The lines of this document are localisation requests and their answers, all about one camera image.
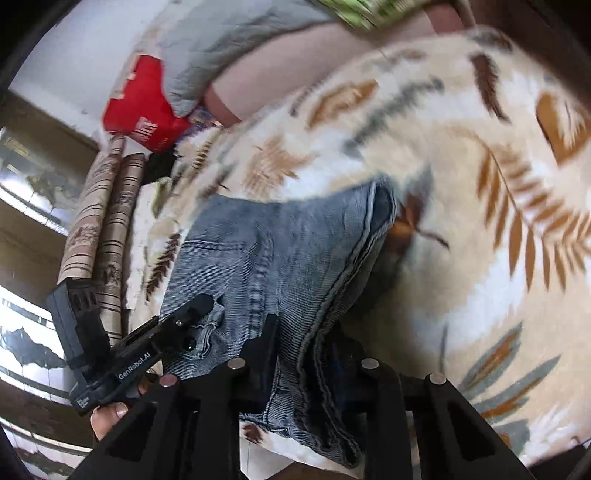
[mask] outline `green cloth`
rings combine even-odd
[[[406,16],[431,0],[319,0],[352,27],[371,30]]]

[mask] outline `floral blanket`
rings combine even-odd
[[[385,173],[402,208],[346,331],[400,372],[444,372],[531,465],[591,436],[590,137],[591,116],[500,33],[376,50],[178,146],[173,178],[140,192],[129,326],[159,312],[209,195],[284,202]],[[345,471],[256,426],[242,433]]]

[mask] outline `denim fabric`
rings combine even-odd
[[[278,369],[261,415],[245,416],[346,466],[361,455],[359,419],[344,421],[326,381],[324,339],[363,290],[394,222],[385,177],[303,202],[212,196],[179,252],[164,317],[198,293],[212,312],[192,327],[197,347],[164,359],[181,378],[203,375],[279,318]]]

